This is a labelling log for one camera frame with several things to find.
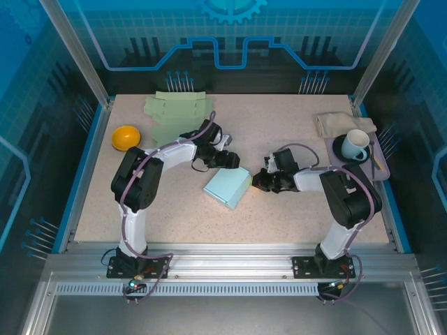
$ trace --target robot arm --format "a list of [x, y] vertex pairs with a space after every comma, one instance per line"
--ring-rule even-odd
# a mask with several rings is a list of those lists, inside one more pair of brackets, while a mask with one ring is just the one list
[[[146, 211], [148, 206], [154, 201], [159, 187], [161, 175], [174, 166], [201, 159], [208, 168], [229, 168], [239, 167], [239, 156], [233, 152], [224, 150], [232, 138], [228, 134], [223, 134], [222, 129], [213, 123], [208, 130], [199, 138], [188, 141], [195, 133], [201, 132], [209, 124], [209, 120], [204, 120], [198, 131], [181, 134], [178, 142], [181, 143], [159, 151], [152, 156], [142, 169], [142, 174], [136, 178], [130, 187], [124, 205], [128, 207], [126, 217], [126, 237], [130, 246], [139, 254], [143, 254], [147, 249], [145, 239]], [[130, 148], [121, 162], [118, 171], [112, 181], [112, 192], [115, 194], [115, 201], [119, 202], [124, 189], [129, 184], [135, 169], [154, 150], [146, 151], [137, 147]], [[117, 257], [137, 258], [126, 246], [122, 239], [117, 249]]]
[[[266, 168], [253, 177], [252, 185], [265, 192], [324, 192], [334, 222], [325, 239], [317, 246], [314, 262], [320, 274], [328, 273], [333, 261], [345, 256], [346, 245], [355, 237], [359, 225], [369, 216], [370, 203], [361, 187], [343, 172], [327, 168], [300, 170], [290, 149], [265, 157]], [[358, 165], [343, 168], [353, 173], [367, 187], [374, 202], [374, 213], [381, 210], [379, 194]]]

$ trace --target table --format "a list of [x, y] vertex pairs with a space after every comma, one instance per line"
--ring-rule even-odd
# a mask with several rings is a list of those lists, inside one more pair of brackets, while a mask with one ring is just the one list
[[[142, 134], [140, 147], [153, 147], [155, 124], [143, 113], [146, 95], [118, 95], [105, 131], [89, 185], [76, 241], [119, 241], [118, 205], [110, 190], [124, 153], [112, 148], [114, 129], [124, 124]], [[256, 174], [264, 156], [289, 142], [312, 147], [320, 166], [329, 164], [324, 140], [314, 117], [324, 112], [351, 113], [347, 96], [329, 95], [215, 95], [215, 122], [233, 136], [228, 150], [241, 166]], [[291, 147], [300, 168], [314, 163], [305, 149]], [[165, 243], [319, 243], [332, 223], [323, 193], [264, 193], [251, 187], [236, 210], [224, 207], [203, 191], [216, 170], [199, 173], [185, 163], [163, 174], [157, 197], [148, 209], [146, 239]], [[358, 235], [356, 242], [388, 243], [380, 214]]]

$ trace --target blue edge trim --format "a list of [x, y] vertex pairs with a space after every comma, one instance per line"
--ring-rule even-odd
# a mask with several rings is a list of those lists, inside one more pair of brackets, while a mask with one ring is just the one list
[[[363, 103], [360, 104], [360, 113], [362, 113], [363, 117], [367, 117], [368, 113], [366, 112], [365, 105]], [[394, 198], [393, 190], [391, 189], [390, 182], [388, 180], [383, 181], [383, 185], [385, 186], [386, 196], [388, 197], [388, 201], [390, 203], [391, 213], [393, 214], [394, 222], [396, 224], [397, 233], [399, 235], [400, 243], [402, 244], [404, 253], [411, 253], [410, 243], [408, 242], [408, 238], [406, 237], [406, 232], [404, 228], [404, 224], [402, 222], [402, 218], [400, 217], [399, 209], [397, 208], [396, 199]]]
[[79, 188], [79, 184], [81, 181], [82, 173], [84, 172], [85, 163], [87, 162], [87, 156], [89, 155], [89, 151], [91, 148], [91, 143], [93, 142], [93, 136], [96, 132], [96, 127], [98, 126], [99, 117], [102, 113], [103, 106], [98, 104], [96, 108], [95, 117], [91, 123], [90, 132], [87, 136], [87, 141], [85, 142], [84, 151], [82, 152], [82, 156], [78, 165], [78, 170], [76, 171], [75, 180], [73, 180], [73, 186], [71, 187], [70, 195], [68, 196], [67, 205], [65, 206], [64, 215], [61, 219], [61, 225], [59, 226], [59, 230], [57, 232], [56, 240], [53, 244], [52, 253], [59, 253], [59, 249], [64, 240], [65, 231], [68, 225], [68, 218], [70, 217], [71, 210], [73, 208], [75, 202], [75, 196]]
[[[90, 151], [91, 142], [93, 141], [93, 136], [96, 131], [96, 127], [98, 126], [99, 117], [102, 112], [102, 106], [98, 105], [96, 109], [96, 114], [91, 124], [91, 129], [89, 136], [87, 137], [87, 141], [85, 142], [84, 151], [82, 152], [81, 160], [79, 162], [78, 171], [76, 171], [75, 180], [73, 181], [73, 186], [71, 187], [70, 195], [68, 197], [67, 205], [65, 206], [64, 215], [62, 216], [61, 225], [59, 226], [59, 231], [56, 236], [56, 241], [54, 242], [54, 246], [52, 249], [53, 253], [59, 253], [59, 248], [64, 240], [65, 230], [68, 225], [68, 217], [70, 216], [71, 210], [73, 208], [73, 203], [75, 202], [76, 192], [79, 188], [79, 183], [81, 180], [82, 173], [84, 172], [85, 163], [87, 161], [87, 156]], [[367, 117], [368, 113], [366, 112], [365, 106], [363, 103], [360, 105], [360, 112], [363, 117]], [[383, 185], [385, 186], [385, 192], [388, 196], [388, 201], [390, 203], [391, 212], [394, 217], [394, 221], [397, 228], [397, 233], [399, 234], [399, 238], [402, 244], [404, 253], [411, 253], [410, 243], [408, 242], [408, 238], [406, 237], [406, 232], [404, 228], [404, 224], [402, 222], [402, 218], [400, 217], [399, 209], [397, 208], [397, 203], [393, 195], [393, 190], [391, 189], [390, 182], [388, 180], [383, 181]]]

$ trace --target towel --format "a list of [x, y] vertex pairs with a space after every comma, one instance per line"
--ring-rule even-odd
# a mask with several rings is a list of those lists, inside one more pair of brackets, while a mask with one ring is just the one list
[[334, 138], [347, 134], [353, 129], [373, 133], [377, 127], [369, 117], [352, 117], [343, 112], [332, 112], [316, 116], [316, 131], [323, 138]]

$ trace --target blue box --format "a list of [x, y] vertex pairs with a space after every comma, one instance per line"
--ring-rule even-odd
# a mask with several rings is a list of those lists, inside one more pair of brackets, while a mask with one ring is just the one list
[[251, 175], [244, 168], [220, 169], [203, 190], [228, 208], [235, 209], [250, 185]]

